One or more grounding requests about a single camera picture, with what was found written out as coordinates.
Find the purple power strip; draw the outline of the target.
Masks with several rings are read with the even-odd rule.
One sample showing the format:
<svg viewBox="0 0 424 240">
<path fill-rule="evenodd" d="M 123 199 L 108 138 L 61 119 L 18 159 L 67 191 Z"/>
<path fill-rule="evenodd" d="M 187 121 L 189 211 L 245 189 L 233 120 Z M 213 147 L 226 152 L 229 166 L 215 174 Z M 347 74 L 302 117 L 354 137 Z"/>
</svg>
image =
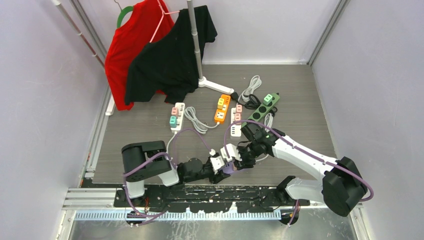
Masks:
<svg viewBox="0 0 424 240">
<path fill-rule="evenodd" d="M 225 165 L 225 167 L 222 169 L 222 171 L 223 171 L 225 174 L 232 175 L 232 174 L 239 174 L 239 173 L 243 173 L 243 172 L 245 172 L 246 170 L 245 170 L 245 169 L 238 170 L 238 169 L 235 167 L 234 162 L 229 162 L 229 163 L 227 163 L 227 164 Z"/>
</svg>

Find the teal plug adapter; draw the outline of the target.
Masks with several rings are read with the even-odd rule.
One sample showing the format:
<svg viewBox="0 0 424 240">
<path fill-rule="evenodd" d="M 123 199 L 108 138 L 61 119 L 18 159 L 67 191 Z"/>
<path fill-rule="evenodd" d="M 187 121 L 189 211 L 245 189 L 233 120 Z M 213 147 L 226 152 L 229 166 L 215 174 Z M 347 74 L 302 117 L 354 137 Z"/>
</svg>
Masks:
<svg viewBox="0 0 424 240">
<path fill-rule="evenodd" d="M 178 126 L 178 117 L 172 115 L 169 119 L 169 125 L 171 128 L 176 128 Z"/>
</svg>

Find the pink plug adapter strip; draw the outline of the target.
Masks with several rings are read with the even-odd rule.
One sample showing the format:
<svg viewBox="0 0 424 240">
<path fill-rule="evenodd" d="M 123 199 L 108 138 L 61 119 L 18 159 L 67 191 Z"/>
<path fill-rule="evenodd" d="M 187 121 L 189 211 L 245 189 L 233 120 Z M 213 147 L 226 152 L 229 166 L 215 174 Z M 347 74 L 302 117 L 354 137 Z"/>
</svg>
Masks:
<svg viewBox="0 0 424 240">
<path fill-rule="evenodd" d="M 172 109 L 171 109 L 171 115 L 172 116 L 175 116 L 175 117 L 178 117 L 179 116 L 179 109 L 177 108 L 177 107 L 173 107 Z"/>
</svg>

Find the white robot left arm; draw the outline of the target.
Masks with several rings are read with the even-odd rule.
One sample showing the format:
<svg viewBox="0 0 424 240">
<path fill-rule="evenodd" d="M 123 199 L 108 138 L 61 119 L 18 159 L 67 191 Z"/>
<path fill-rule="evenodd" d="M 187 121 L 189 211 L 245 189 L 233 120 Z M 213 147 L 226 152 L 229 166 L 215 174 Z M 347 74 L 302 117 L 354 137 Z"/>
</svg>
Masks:
<svg viewBox="0 0 424 240">
<path fill-rule="evenodd" d="M 214 149 L 205 163 L 197 158 L 175 164 L 165 150 L 164 141 L 131 143 L 121 149 L 126 200 L 141 206 L 146 200 L 145 180 L 158 176 L 166 187 L 208 179 L 217 184 L 230 177 L 223 171 L 225 159 Z"/>
</svg>

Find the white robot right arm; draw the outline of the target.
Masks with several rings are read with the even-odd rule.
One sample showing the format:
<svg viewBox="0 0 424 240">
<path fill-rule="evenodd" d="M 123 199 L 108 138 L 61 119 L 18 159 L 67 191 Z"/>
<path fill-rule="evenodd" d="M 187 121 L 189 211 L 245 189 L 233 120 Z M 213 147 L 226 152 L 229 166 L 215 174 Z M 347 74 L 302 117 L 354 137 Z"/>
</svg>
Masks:
<svg viewBox="0 0 424 240">
<path fill-rule="evenodd" d="M 296 142 L 277 129 L 265 130 L 255 123 L 241 128 L 248 144 L 238 147 L 238 170 L 252 168 L 260 155 L 287 161 L 313 177 L 312 180 L 289 175 L 277 186 L 277 198 L 283 205 L 295 200 L 324 203 L 335 214 L 346 217 L 371 191 L 348 157 L 337 159 L 320 154 Z"/>
</svg>

